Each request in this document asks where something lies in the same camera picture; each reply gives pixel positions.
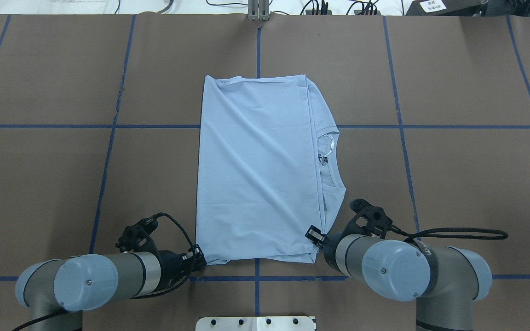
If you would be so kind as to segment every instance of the light blue t-shirt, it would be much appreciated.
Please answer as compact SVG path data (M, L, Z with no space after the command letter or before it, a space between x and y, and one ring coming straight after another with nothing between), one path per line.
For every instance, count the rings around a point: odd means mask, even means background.
M208 264L314 263L310 225L332 227L345 196L330 109L305 75L206 76L196 241Z

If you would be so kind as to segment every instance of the white label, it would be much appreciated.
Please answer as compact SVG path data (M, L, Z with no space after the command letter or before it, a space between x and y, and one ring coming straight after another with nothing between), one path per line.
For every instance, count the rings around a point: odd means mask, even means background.
M436 12L442 11L443 9L447 9L447 7L443 4L443 1L441 0L429 0L421 2L421 7L425 12Z

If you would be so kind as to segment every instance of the white bracket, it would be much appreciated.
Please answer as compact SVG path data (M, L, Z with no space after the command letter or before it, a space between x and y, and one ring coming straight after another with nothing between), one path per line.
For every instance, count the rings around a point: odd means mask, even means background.
M316 331L310 316L200 318L196 331Z
M269 0L248 0L249 21L269 21Z

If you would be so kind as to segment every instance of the light blue joint cap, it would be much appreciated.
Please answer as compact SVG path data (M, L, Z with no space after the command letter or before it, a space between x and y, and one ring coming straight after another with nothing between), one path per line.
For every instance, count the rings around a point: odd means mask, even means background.
M106 304L118 287L118 270L109 258L87 254L70 258L54 278L54 296L69 312L93 310Z
M369 287L383 297L398 301L421 296L431 280L431 268L425 256L397 240L372 245L363 256L361 268Z
M459 253L461 253L465 258L467 258L467 261L469 261L469 264L471 264L474 272L476 273L476 276L478 278L478 295L476 295L475 298L473 298L475 301L482 300L488 295L488 291L490 291L490 287L492 287L492 272L490 271L490 266L488 266L488 262L484 260L483 257L481 257L478 253L467 250L467 249L458 249L457 247L448 246L449 248L452 248Z
M17 302L19 302L19 304L26 308L28 307L28 304L26 303L26 300L23 297L23 292L26 290L26 285L28 284L30 277L32 277L32 275L36 272L36 270L38 270L38 268L44 266L44 264L47 264L51 261L58 261L58 259L48 260L34 264L33 266L30 266L26 270L24 270L21 275L19 275L17 281L15 282L15 298L17 299Z

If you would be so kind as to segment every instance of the white mounting plate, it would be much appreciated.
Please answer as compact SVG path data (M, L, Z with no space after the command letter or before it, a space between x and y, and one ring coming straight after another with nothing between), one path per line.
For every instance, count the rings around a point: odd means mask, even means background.
M316 331L315 321L313 316L200 318L196 323L196 331Z

